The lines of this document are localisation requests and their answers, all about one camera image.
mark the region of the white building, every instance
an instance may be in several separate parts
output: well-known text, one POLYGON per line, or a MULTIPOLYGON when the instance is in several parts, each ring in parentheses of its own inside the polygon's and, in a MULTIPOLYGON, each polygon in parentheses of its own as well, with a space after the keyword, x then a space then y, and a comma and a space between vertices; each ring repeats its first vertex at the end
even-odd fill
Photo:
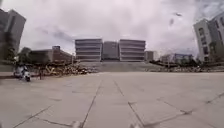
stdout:
POLYGON ((224 60, 224 13, 208 21, 203 19, 194 25, 199 59, 203 62, 224 60))
POLYGON ((141 62, 145 59, 145 41, 127 40, 119 41, 120 61, 141 62))
POLYGON ((77 39, 75 40, 76 58, 79 61, 100 62, 102 45, 102 39, 77 39))

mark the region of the building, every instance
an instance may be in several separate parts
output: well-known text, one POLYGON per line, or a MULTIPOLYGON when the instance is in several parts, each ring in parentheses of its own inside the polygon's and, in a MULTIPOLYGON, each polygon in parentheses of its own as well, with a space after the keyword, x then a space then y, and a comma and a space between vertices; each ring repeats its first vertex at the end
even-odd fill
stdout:
POLYGON ((72 55, 61 50, 60 46, 53 46, 52 49, 32 50, 29 57, 34 63, 49 62, 72 62, 72 55))
POLYGON ((145 41, 126 40, 119 41, 120 61, 141 62, 145 58, 145 41))
POLYGON ((20 40, 22 37, 26 19, 14 10, 5 12, 0 9, 0 46, 4 46, 7 42, 7 36, 10 36, 14 54, 19 51, 20 40))
POLYGON ((194 25, 199 59, 203 62, 224 61, 224 13, 208 21, 203 19, 194 25))
POLYGON ((175 64, 184 64, 189 63, 193 59, 192 55, 189 54, 167 54, 160 57, 160 61, 163 63, 175 63, 175 64))
POLYGON ((76 59, 79 61, 100 62, 102 45, 102 39, 75 40, 76 59))
POLYGON ((13 46, 15 49, 15 53, 18 53, 26 19, 14 10, 10 10, 8 14, 9 19, 5 28, 5 32, 11 33, 14 40, 13 46))
POLYGON ((157 61, 158 53, 156 51, 145 51, 145 61, 157 61))
POLYGON ((0 31, 5 32, 8 20, 9 20, 9 14, 0 9, 0 31))
POLYGON ((105 41, 103 43, 102 60, 120 60, 117 42, 105 41))

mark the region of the sky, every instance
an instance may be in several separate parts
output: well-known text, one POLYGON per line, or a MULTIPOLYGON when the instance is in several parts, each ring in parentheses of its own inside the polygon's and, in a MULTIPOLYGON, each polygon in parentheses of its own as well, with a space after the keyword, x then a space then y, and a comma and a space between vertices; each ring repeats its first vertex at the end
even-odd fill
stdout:
POLYGON ((25 24, 21 48, 54 45, 74 52, 74 39, 146 40, 146 49, 161 54, 197 55, 193 24, 224 10, 223 0, 3 0, 25 24))

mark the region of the person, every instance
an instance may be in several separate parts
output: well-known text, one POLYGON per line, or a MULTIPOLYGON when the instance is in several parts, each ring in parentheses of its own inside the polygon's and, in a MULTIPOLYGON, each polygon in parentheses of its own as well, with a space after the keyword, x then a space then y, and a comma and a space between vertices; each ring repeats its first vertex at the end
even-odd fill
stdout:
POLYGON ((41 71, 41 67, 38 68, 39 70, 39 77, 40 77, 40 80, 42 79, 42 71, 41 71))

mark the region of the ground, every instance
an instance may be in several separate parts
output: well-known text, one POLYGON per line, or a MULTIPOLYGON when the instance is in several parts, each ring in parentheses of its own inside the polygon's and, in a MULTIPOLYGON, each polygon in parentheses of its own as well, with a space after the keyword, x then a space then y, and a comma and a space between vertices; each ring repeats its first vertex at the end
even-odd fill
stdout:
POLYGON ((0 81, 3 128, 223 128, 223 73, 98 73, 0 81))

